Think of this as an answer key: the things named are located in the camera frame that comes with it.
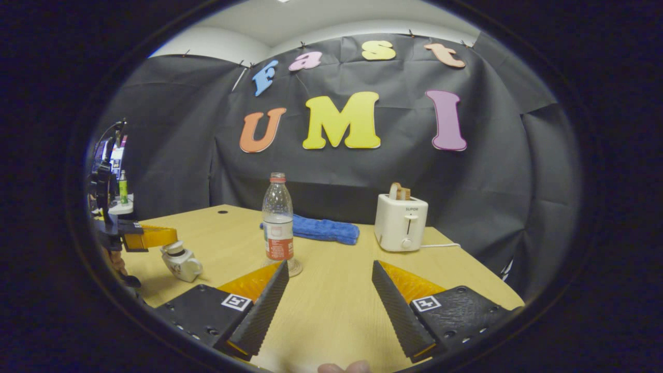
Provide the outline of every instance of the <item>white toaster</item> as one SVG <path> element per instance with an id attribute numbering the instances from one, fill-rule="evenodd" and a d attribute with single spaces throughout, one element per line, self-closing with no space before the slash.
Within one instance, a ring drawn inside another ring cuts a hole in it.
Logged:
<path id="1" fill-rule="evenodd" d="M 426 227 L 428 203 L 414 197 L 396 199 L 396 193 L 380 194 L 375 213 L 375 237 L 388 252 L 419 250 Z"/>

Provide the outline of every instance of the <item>ceiling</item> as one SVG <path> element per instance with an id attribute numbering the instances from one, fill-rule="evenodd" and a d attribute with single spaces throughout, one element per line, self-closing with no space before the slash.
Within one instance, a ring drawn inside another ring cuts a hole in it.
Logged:
<path id="1" fill-rule="evenodd" d="M 398 19 L 443 26 L 477 36 L 479 30 L 421 0 L 248 0 L 198 23 L 244 34 L 267 46 L 344 23 Z"/>

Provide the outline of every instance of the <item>blue letter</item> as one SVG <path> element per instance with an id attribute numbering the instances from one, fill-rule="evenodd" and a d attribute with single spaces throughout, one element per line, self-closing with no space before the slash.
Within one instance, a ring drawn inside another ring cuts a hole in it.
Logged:
<path id="1" fill-rule="evenodd" d="M 272 85 L 272 81 L 269 78 L 274 78 L 274 66 L 278 65 L 277 60 L 269 62 L 262 70 L 258 71 L 253 76 L 253 81 L 255 82 L 256 91 L 255 96 L 258 97 L 263 93 L 269 86 Z"/>

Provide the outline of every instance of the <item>letter m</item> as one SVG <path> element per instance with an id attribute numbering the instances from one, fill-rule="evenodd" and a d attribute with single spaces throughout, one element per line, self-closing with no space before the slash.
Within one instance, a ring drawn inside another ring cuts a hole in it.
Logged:
<path id="1" fill-rule="evenodd" d="M 350 127 L 345 146 L 350 148 L 373 149 L 380 146 L 380 137 L 375 135 L 373 109 L 379 96 L 375 92 L 357 92 L 350 96 L 342 112 L 338 112 L 328 96 L 314 97 L 306 102 L 311 109 L 308 124 L 308 137 L 302 145 L 305 149 L 322 149 L 325 129 L 331 146 L 337 147 Z"/>

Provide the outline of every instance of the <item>white wall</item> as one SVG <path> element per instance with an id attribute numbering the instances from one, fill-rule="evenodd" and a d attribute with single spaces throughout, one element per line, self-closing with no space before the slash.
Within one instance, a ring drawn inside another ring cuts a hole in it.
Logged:
<path id="1" fill-rule="evenodd" d="M 302 46 L 300 41 L 306 44 L 327 40 L 331 38 L 344 37 L 349 35 L 373 34 L 373 33 L 389 33 L 389 34 L 408 34 L 408 29 L 412 30 L 415 35 L 422 35 L 427 37 L 440 38 L 460 43 L 461 40 L 465 43 L 472 45 L 479 36 L 479 30 L 476 30 L 472 35 L 463 33 L 453 29 L 448 29 L 441 26 L 429 25 L 427 23 L 419 23 L 413 21 L 398 21 L 398 20 L 374 20 L 374 21 L 361 21 L 346 23 L 328 27 L 322 30 L 316 30 L 304 35 L 292 38 L 282 44 L 272 48 L 269 55 L 266 57 L 275 56 L 287 50 Z"/>
<path id="2" fill-rule="evenodd" d="M 258 63 L 268 57 L 270 47 L 242 34 L 217 27 L 193 26 L 182 31 L 162 45 L 150 57 L 165 54 L 189 54 L 209 56 L 242 63 Z"/>
<path id="3" fill-rule="evenodd" d="M 164 54 L 184 54 L 187 50 L 190 50 L 189 54 L 198 56 L 210 56 L 237 63 L 244 60 L 243 65 L 248 66 L 250 62 L 256 64 L 279 53 L 297 48 L 301 46 L 300 41 L 312 44 L 322 40 L 349 35 L 372 33 L 407 34 L 408 29 L 412 30 L 412 33 L 415 35 L 435 37 L 458 43 L 462 40 L 470 45 L 474 44 L 479 36 L 478 30 L 476 33 L 469 34 L 427 23 L 374 20 L 346 23 L 312 31 L 270 48 L 259 40 L 234 33 L 233 31 L 218 27 L 194 26 L 182 31 L 171 41 L 161 46 L 151 57 L 162 56 Z"/>

